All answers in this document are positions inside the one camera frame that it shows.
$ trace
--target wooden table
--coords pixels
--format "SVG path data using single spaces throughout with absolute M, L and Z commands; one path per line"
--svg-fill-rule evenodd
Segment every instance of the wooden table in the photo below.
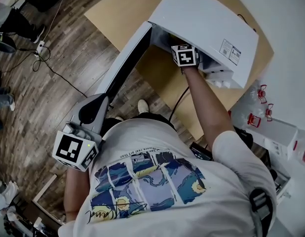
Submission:
M 121 51 L 139 26 L 149 19 L 161 0 L 102 0 L 85 16 Z M 211 86 L 225 108 L 229 110 L 245 90 L 257 79 L 273 57 L 273 50 L 261 28 L 240 0 L 218 0 L 236 14 L 241 14 L 259 35 L 257 52 L 245 89 L 220 89 Z M 187 81 L 172 60 L 171 54 L 151 46 L 136 65 L 161 99 L 172 109 L 187 87 Z M 198 140 L 203 131 L 198 122 L 190 93 L 177 106 L 175 115 Z

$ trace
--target wooden floor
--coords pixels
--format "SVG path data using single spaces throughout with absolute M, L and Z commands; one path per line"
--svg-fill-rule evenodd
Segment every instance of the wooden floor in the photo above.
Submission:
M 118 55 L 117 49 L 83 15 L 98 1 L 64 0 L 45 40 L 51 50 L 48 64 L 87 96 L 94 94 Z M 49 11 L 40 13 L 27 4 L 22 14 L 30 23 L 45 23 L 49 27 L 58 6 L 59 2 Z M 18 48 L 36 49 L 37 44 L 27 39 L 19 36 L 13 36 L 13 39 Z M 28 53 L 17 51 L 8 55 L 0 52 L 0 70 L 11 69 Z M 66 168 L 58 164 L 51 153 L 56 131 L 63 128 L 73 106 L 84 97 L 43 63 L 38 72 L 33 72 L 35 60 L 35 56 L 30 55 L 3 76 L 3 86 L 10 86 L 14 94 L 16 110 L 0 110 L 4 124 L 0 131 L 0 176 L 6 182 L 16 181 L 23 197 L 30 201 L 50 177 L 57 174 L 58 178 L 38 203 L 51 214 L 61 217 Z M 170 116 L 169 108 L 136 70 L 113 101 L 114 108 L 109 111 L 109 116 L 128 119 L 137 115 L 137 102 L 141 98 L 147 100 L 152 112 L 166 118 Z M 172 121 L 181 139 L 190 144 L 193 141 L 190 133 L 175 115 Z

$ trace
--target white box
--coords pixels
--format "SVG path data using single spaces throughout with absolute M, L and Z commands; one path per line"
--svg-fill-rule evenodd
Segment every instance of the white box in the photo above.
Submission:
M 268 122 L 261 119 L 260 126 L 246 129 L 253 141 L 286 160 L 290 158 L 295 147 L 298 129 L 288 123 L 273 119 Z
M 152 44 L 170 54 L 170 36 L 194 46 L 199 69 L 218 87 L 244 88 L 259 36 L 217 0 L 162 0 L 132 36 L 101 81 L 96 94 L 112 99 Z

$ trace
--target red clip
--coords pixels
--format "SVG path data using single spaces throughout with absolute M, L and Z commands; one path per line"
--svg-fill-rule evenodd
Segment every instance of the red clip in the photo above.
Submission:
M 273 107 L 273 104 L 268 104 L 267 106 L 268 106 L 268 108 L 266 109 L 266 118 L 267 118 L 268 122 L 271 122 L 272 121 L 272 117 L 271 117 L 272 110 L 271 109 Z
M 252 113 L 249 115 L 247 124 L 258 128 L 260 123 L 261 123 L 260 117 L 254 116 Z
M 266 99 L 266 89 L 267 85 L 266 84 L 262 84 L 260 85 L 260 89 L 258 90 L 258 98 L 260 99 L 260 102 L 262 104 L 267 103 L 267 99 Z

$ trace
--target label on box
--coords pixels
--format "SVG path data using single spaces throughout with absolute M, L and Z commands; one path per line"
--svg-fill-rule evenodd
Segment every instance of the label on box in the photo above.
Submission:
M 233 62 L 236 66 L 238 65 L 241 52 L 226 39 L 223 41 L 220 53 Z

